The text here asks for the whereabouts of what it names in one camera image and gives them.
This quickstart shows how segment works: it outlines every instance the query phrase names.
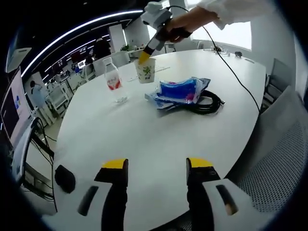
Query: black cord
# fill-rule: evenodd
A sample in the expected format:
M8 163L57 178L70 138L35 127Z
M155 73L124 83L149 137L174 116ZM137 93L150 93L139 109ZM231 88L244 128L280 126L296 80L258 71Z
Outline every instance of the black cord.
M167 7L167 9L169 10L171 7L178 7L178 8L180 8L180 9L182 9L182 10L185 10L186 12L189 12L188 10L186 10L184 7L181 7L181 6L169 6L169 7ZM251 98L254 100L254 102L255 102L255 104L256 104L256 106L257 106L257 109L258 109L258 111L259 111L259 114L260 114L260 108L259 108L259 106L258 106L258 104L257 104L256 99L255 99L254 96L251 94L251 92L241 83L241 81L239 80L239 78L237 77L237 75L235 74L235 72L232 70L232 68L227 64L227 62L226 62L226 61L223 59L223 57L220 55L220 53L219 53L219 50L220 50L220 49L218 49L219 47L216 46L216 44L215 44L214 40L212 39L210 33L207 31L207 29L206 29L204 26L202 26L202 27L203 27L203 29L207 32L208 36L210 37L210 39L211 39L211 41L212 41L212 43L213 43L213 45L214 45L214 48L215 48L217 54L219 55L219 57L220 57L220 58L222 59L222 61L227 65L227 67L232 71L232 73L234 74L235 78L236 78L237 81L240 83L240 85L250 94L250 96L251 96Z
M42 156L43 156L43 157L50 163L50 165L52 166L53 163L51 163L51 162L47 159L47 157L42 153L42 151L40 150L40 148L39 148L39 146L37 145L37 143L35 143L34 141L32 141L32 143L36 146L36 149L39 150L39 152L42 154Z
M49 139L51 139L52 141L55 141L55 142L57 142L57 140L55 140L55 139L53 139L53 138L51 138L50 136L48 136L48 135L46 135Z
M44 184L44 185L46 185L48 188L50 188L50 189L52 189L52 187L51 186L49 186L48 184L46 184L45 182L43 182L42 180L40 180L40 179L37 179L39 182L41 182L42 184Z
M39 117L38 117L38 125L40 126L40 129L43 132L43 136L44 136L44 139L45 139L46 146L49 148L49 144L48 144L47 137L46 137L46 134L45 134L45 128L43 126L43 121Z
M41 120L41 118L38 117L38 120L39 120L39 124L41 126L41 130L43 132L43 135L45 137L45 141L46 141L46 145L49 147L49 144L47 142L47 138L46 138L46 134L45 134L45 129L44 129L44 126L43 126L43 121ZM54 203L54 207L56 209L56 212L58 212L58 208L57 208L57 204L56 204L56 200L54 198L54 190L53 190L53 160L51 159L51 156L49 156L50 158L50 161L47 159L47 157L42 153L42 151L39 149L38 145L35 143L37 149L39 150L39 152L43 155L43 157L50 163L51 165L51 189L52 189L52 195L51 195L51 199L53 200L53 203Z
M29 189L27 189L25 186L20 186L21 188L23 188L23 192L26 192L26 193L28 193L28 192L30 192L30 190Z
M225 102L220 99L216 94L208 91L203 90L203 92L200 95L199 101L202 100L202 97L208 97L212 100L211 104L188 104L188 105L182 105L185 109L192 111L197 114L206 115L215 113L221 105L223 105Z

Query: white table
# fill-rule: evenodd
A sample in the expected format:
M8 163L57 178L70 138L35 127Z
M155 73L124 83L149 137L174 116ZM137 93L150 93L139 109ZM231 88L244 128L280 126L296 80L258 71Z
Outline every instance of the white table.
M226 101L223 108L215 115L179 111L161 116L144 99L157 82L127 82L136 76L134 64L128 64L119 68L128 102L113 103L103 76L81 86L67 109L56 146L54 169L62 164L72 171L77 188L94 180L103 162L129 159L125 230L150 230L188 211L186 158L209 160L220 177L225 177L246 146L258 117L253 99L216 54L194 50L155 59L156 64L170 67L157 72L156 81L210 78L208 90ZM234 56L224 59L260 107L265 67ZM54 194L61 209L70 195L57 184Z

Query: ceiling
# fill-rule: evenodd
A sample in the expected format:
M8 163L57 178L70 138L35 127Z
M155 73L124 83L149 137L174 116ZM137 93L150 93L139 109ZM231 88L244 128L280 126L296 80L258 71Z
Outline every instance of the ceiling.
M32 47L32 50L21 64L22 70L47 45L67 31L108 14L127 10L143 10L148 2L149 0L53 0L36 1L33 4L28 1L23 5L19 5L22 9L18 13L19 20L13 18L11 24L22 27L19 39L24 47ZM40 56L24 76L25 79L33 71L41 72L46 70L71 50L108 34L108 26L121 23L125 28L130 19L135 20L139 16L140 13L135 13L103 19L74 31Z

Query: black cable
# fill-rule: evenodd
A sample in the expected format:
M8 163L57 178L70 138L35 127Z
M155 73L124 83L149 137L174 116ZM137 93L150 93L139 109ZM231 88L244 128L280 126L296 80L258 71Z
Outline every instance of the black cable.
M20 186L21 188L23 188L23 192L26 192L26 193L28 193L28 192L30 192L30 190L29 189L27 189L25 186Z
M35 146L36 149L39 150L39 152L42 154L42 156L50 163L50 165L52 166L53 164L47 159L47 157L42 153L42 151L40 150L39 146L37 145L37 143L35 143L34 141L32 142Z
M32 193L44 198L44 199L49 199L49 200L54 200L53 195L50 193L47 193L37 187L35 187L33 184L24 181L23 184L26 186L25 188L29 189Z
M216 94L208 91L203 90L200 95L200 100L202 100L202 97L208 97L212 100L211 104L188 104L188 105L182 105L185 109L192 111L197 114L206 115L215 113L221 105L223 105L225 102L220 99Z
M46 140L46 146L49 147L49 144L47 142L47 138L46 138L46 134L45 134L45 129L44 129L44 126L43 126L43 121L41 120L41 118L38 117L38 120L39 120L39 123L40 123L40 126L41 126L41 129L43 131L43 135L45 136L45 140ZM55 207L55 210L56 212L58 212L58 208L57 208L57 204L56 204L56 200L54 198L54 190L53 190L53 160L51 159L51 156L49 156L50 158L50 161L47 159L47 157L45 157L45 155L42 153L42 151L39 149L38 145L35 143L37 149L39 150L39 152L43 155L43 157L50 163L51 165L51 189L52 189L52 199L53 199L53 203L54 203L54 207Z
M48 136L48 135L46 135L49 139L51 139L52 141L55 141L55 142L57 142L57 140L55 140L55 139L53 139L53 138L51 138L50 136Z
M45 182L43 182L42 180L40 180L40 179L37 179L39 182L41 182L42 184L44 184L44 185L46 185L48 188L50 188L50 189L52 189L52 187L51 186L49 186L48 184L46 184Z
M43 136L44 136L44 139L45 139L46 146L47 146L48 148L50 148L50 147L49 147L49 144L48 144L48 141L47 141L46 134L45 134L45 128L44 128L44 126L43 126L43 121L42 121L41 118L39 118L39 117L38 117L38 124L39 124L39 126L40 126L40 129L41 129L42 132L43 132Z
M186 12L189 12L188 10L186 10L184 7L181 7L181 6L169 6L169 7L167 7L167 9L169 10L171 7L178 7L178 8L180 8L180 9L182 9L182 10L185 10ZM234 76L236 77L236 79L237 79L237 81L240 83L240 85L250 94L250 96L251 96L252 99L254 100L254 102L255 102L255 104L256 104L256 106L257 106L257 109L258 109L258 111L259 111L259 114L260 114L260 108L259 108L259 106L258 106L258 104L257 104L256 99L255 99L254 96L251 94L251 92L241 83L241 81L239 80L239 78L237 77L237 75L235 74L235 72L232 70L232 68L227 64L227 62L226 62L226 61L223 59L223 57L220 55L220 53L219 53L219 50L220 50L220 49L218 49L219 47L216 46L216 44L215 44L214 40L212 39L210 33L207 31L207 29L206 29L204 26L202 26L202 27L203 27L203 29L207 32L208 36L210 37L210 39L211 39L211 41L212 41L212 43L213 43L213 45L214 45L214 48L215 48L217 54L219 55L219 57L220 57L220 58L222 59L222 61L227 65L227 67L232 71L232 73L234 74Z

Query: paper cup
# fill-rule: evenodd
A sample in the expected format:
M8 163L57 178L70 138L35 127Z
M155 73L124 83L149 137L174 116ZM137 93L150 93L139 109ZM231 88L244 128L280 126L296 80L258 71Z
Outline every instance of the paper cup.
M155 59L148 59L143 64L139 60L134 61L140 83L152 83L155 78Z

